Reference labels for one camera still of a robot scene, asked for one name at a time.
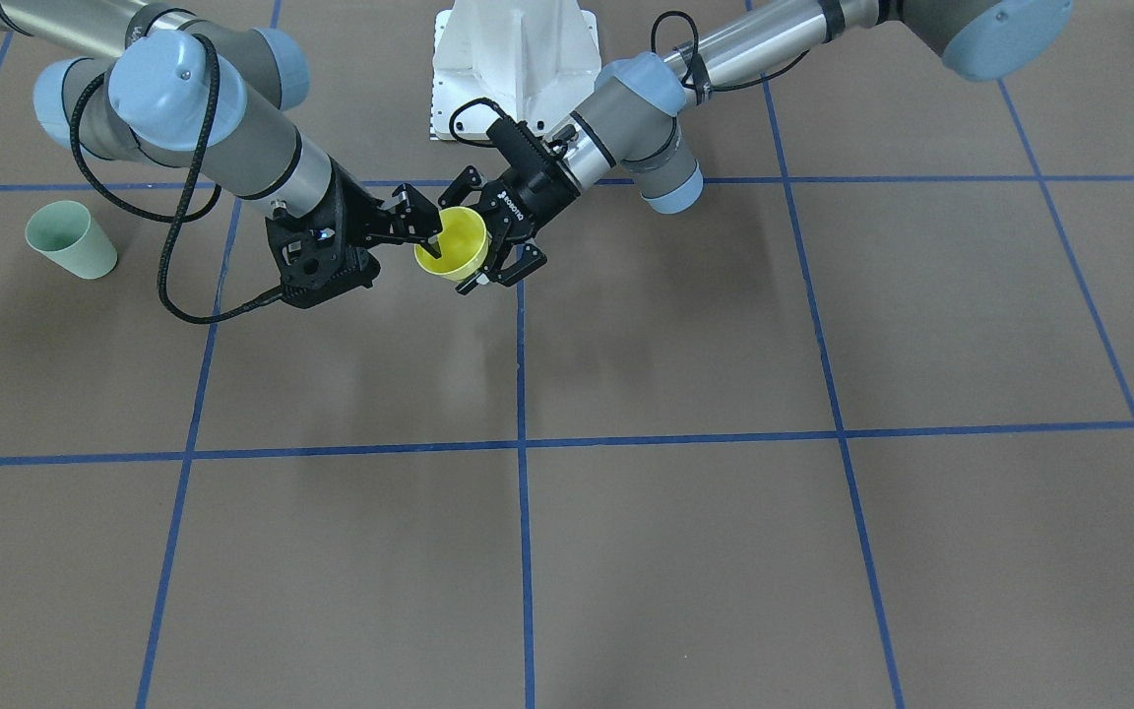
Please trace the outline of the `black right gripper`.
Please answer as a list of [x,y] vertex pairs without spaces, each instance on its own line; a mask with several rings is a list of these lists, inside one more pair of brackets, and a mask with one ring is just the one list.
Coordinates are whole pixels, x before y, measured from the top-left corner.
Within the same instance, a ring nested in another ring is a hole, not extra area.
[[440,259],[440,210],[413,185],[375,199],[336,162],[323,199],[293,217],[280,208],[265,219],[266,246],[278,265],[278,293],[291,309],[312,309],[356,288],[373,287],[376,245],[414,245]]

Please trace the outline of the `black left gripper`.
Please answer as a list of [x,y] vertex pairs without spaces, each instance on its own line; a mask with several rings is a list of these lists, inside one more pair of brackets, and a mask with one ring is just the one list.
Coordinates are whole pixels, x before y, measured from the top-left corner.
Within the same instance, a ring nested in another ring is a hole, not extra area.
[[570,123],[544,143],[531,133],[527,123],[509,116],[499,117],[486,129],[486,138],[507,159],[508,169],[489,180],[476,166],[468,164],[437,202],[441,210],[463,206],[464,199],[477,193],[469,208],[482,216],[491,237],[484,264],[464,277],[455,292],[467,295],[490,284],[511,288],[547,264],[543,250],[531,239],[581,196],[566,161],[567,149],[577,136],[579,130]]

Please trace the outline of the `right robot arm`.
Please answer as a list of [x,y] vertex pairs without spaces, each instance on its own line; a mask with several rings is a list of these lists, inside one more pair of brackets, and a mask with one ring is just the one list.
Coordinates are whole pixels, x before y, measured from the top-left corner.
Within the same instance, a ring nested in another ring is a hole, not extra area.
[[[308,93],[301,45],[278,29],[236,32],[170,3],[0,1],[0,31],[77,50],[34,86],[37,121],[69,150],[86,182],[122,211],[169,226],[156,295],[185,322],[169,295],[169,268],[183,225],[208,178],[265,217],[279,282],[255,299],[208,316],[228,320],[276,302],[310,309],[381,271],[376,245],[415,245],[431,258],[442,225],[418,189],[401,185],[375,199],[306,138],[287,112]],[[169,214],[153,214],[98,182],[91,161],[183,167],[183,193]]]

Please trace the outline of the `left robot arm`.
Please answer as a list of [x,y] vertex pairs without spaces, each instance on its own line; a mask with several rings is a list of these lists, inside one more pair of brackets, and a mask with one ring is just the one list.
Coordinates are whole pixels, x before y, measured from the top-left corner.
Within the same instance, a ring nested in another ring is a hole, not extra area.
[[908,27],[965,81],[999,81],[1043,54],[1070,1],[770,1],[667,52],[601,64],[593,14],[575,1],[459,1],[435,17],[431,130],[492,147],[507,170],[467,167],[438,206],[445,252],[415,251],[460,294],[511,287],[547,261],[536,234],[616,167],[658,214],[705,187],[682,113],[779,78],[850,29]]

